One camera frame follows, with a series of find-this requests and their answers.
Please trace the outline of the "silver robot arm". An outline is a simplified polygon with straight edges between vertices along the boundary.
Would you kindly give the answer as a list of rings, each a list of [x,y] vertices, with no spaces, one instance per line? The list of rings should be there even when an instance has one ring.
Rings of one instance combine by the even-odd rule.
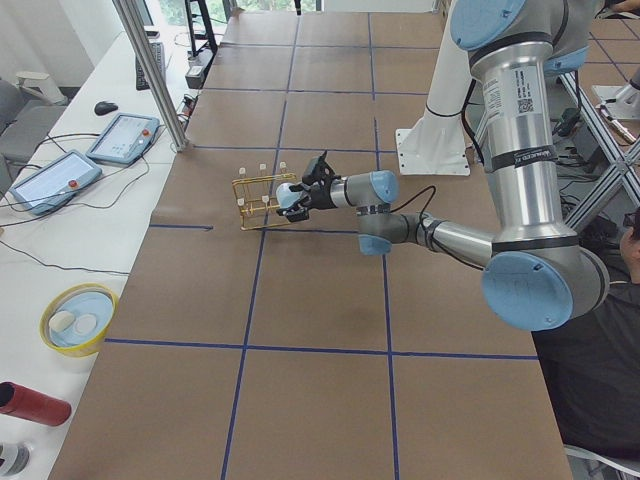
[[[480,86],[489,156],[484,170],[500,228],[486,233],[426,213],[395,214],[398,181],[387,170],[343,177],[324,157],[297,184],[277,188],[278,212],[354,208],[366,255],[415,243],[482,272],[491,310],[528,331],[557,328],[599,306],[609,289],[601,260],[563,220],[545,79],[585,62],[594,1],[456,1],[449,11],[424,116],[398,132],[401,165],[430,174],[452,165],[444,150]]]

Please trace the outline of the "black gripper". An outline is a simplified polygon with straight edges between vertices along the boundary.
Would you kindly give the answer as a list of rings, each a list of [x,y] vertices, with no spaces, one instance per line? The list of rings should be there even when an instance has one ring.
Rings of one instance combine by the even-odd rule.
[[[277,214],[288,222],[296,223],[308,220],[309,209],[328,210],[347,207],[347,178],[338,176],[314,180],[310,176],[305,176],[302,182],[289,185],[291,192],[305,192],[302,205],[294,204],[288,208],[277,209]]]

